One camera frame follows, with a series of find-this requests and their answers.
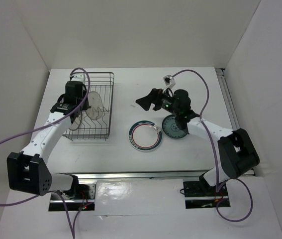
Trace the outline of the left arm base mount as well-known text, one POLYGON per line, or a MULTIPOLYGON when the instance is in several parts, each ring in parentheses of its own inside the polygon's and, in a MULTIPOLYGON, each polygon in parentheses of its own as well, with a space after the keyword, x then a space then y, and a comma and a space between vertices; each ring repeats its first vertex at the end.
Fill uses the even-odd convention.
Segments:
POLYGON ((68 211, 94 211, 95 210, 96 183, 79 184, 72 191, 61 191, 52 193, 49 202, 48 211, 65 211, 63 202, 65 202, 68 211))

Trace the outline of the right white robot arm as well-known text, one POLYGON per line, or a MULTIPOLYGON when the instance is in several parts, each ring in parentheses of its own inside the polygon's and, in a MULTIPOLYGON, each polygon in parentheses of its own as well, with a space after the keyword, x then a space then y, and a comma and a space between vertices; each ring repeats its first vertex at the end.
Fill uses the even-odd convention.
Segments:
POLYGON ((155 89, 136 100, 142 109, 166 110, 178 129, 211 143, 215 166, 199 177, 198 188, 204 195, 219 190, 220 184, 238 179, 260 163, 259 156, 246 130, 222 128, 202 118, 191 109, 191 100, 185 90, 155 89))

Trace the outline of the clear glass plate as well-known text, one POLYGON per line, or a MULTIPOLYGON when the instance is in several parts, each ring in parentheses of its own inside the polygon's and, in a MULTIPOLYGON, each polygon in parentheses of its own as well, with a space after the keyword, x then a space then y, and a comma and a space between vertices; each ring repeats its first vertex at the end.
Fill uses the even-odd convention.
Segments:
POLYGON ((86 115, 91 120, 98 120, 103 115, 103 102, 101 96, 96 91, 91 91, 88 94, 89 108, 85 110, 86 115))

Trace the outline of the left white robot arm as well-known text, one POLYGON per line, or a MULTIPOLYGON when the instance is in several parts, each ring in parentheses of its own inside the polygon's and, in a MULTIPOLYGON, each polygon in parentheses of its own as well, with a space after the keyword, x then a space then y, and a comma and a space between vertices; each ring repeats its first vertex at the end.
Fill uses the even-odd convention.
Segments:
POLYGON ((69 199, 79 195, 77 176, 67 173, 51 173, 47 167, 50 154, 81 111, 90 108, 88 89, 84 81, 69 80, 48 119, 34 139, 19 153, 7 157, 9 187, 19 192, 44 196, 48 192, 62 191, 69 199))

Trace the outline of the white plate green red rim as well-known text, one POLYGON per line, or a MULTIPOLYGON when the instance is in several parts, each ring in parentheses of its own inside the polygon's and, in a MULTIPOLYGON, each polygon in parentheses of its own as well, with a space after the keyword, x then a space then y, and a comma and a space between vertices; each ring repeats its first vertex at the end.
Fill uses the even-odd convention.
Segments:
POLYGON ((149 120, 141 120, 131 126, 128 139, 133 148, 142 152, 157 149, 162 140, 161 128, 149 120))

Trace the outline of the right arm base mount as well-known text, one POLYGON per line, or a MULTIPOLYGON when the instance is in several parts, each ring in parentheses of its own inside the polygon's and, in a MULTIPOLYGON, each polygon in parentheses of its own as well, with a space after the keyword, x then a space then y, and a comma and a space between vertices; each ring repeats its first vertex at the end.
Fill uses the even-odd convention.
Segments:
POLYGON ((226 185, 222 186, 219 192, 215 187, 203 191, 198 181, 185 181, 180 193, 185 197, 186 209, 205 209, 219 207, 230 207, 226 185))

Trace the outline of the blue floral green plate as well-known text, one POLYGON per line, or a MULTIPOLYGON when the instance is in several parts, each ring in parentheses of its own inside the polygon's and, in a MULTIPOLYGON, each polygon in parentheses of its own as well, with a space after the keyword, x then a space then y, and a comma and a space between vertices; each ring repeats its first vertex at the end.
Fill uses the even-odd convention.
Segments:
POLYGON ((178 128, 173 115, 168 115, 163 119, 162 130, 165 135, 172 139, 181 139, 187 136, 187 133, 178 128))

